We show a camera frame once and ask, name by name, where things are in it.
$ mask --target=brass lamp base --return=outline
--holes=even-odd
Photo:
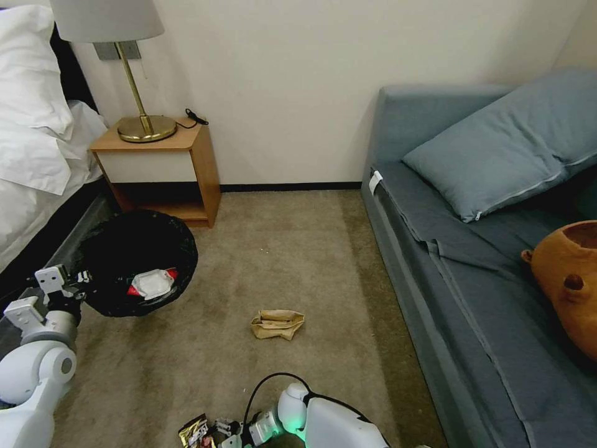
[[[176,132],[176,121],[161,115],[142,115],[123,118],[118,125],[118,135],[131,143],[163,140]]]

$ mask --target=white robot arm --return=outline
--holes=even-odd
[[[357,410],[333,398],[312,394],[292,383],[270,411],[258,414],[247,431],[233,435],[219,448],[258,447],[284,432],[308,448],[389,448],[377,426]]]
[[[377,426],[358,413],[309,394],[304,385],[293,383],[278,401],[278,418],[287,432],[295,434],[309,448],[389,448]]]
[[[76,326],[80,301],[65,284],[62,266],[41,269],[35,277],[50,298],[48,309],[38,297],[8,305],[4,315],[21,330],[21,346],[0,360],[2,448],[49,448],[54,410],[76,370]]]

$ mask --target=trash can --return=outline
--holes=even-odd
[[[99,224],[76,254],[77,270],[91,275],[86,302],[110,317],[146,315],[176,300],[188,286],[197,259],[186,224],[150,210],[123,213]],[[176,273],[170,291],[150,299],[131,294],[133,279],[155,269]]]

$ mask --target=white wall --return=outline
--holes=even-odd
[[[589,0],[562,49],[556,66],[597,68],[597,1]]]
[[[132,66],[148,112],[207,116],[223,184],[354,181],[380,86],[535,77],[585,4],[156,0],[166,34]],[[75,52],[108,120],[135,114],[120,64]]]

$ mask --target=baseboard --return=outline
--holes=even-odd
[[[260,191],[358,190],[360,182],[311,182],[305,184],[228,184],[221,185],[223,193]]]

